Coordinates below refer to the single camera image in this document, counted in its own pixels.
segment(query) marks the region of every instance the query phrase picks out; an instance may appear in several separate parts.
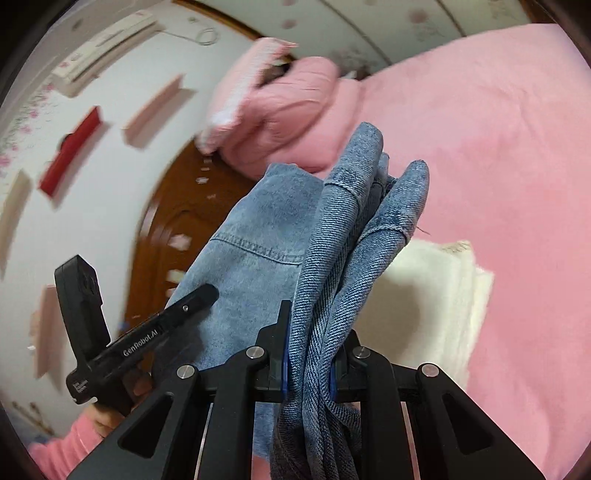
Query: pink bed sheet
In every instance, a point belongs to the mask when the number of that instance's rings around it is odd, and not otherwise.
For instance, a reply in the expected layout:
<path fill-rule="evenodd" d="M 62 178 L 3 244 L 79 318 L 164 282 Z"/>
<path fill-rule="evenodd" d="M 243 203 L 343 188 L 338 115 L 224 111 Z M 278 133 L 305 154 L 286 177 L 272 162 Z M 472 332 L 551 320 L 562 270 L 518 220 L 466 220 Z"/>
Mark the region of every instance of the pink bed sheet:
<path fill-rule="evenodd" d="M 419 227 L 495 285 L 470 396 L 561 479 L 591 440 L 591 70 L 557 25 L 462 39 L 363 82 L 391 174 L 422 158 Z"/>

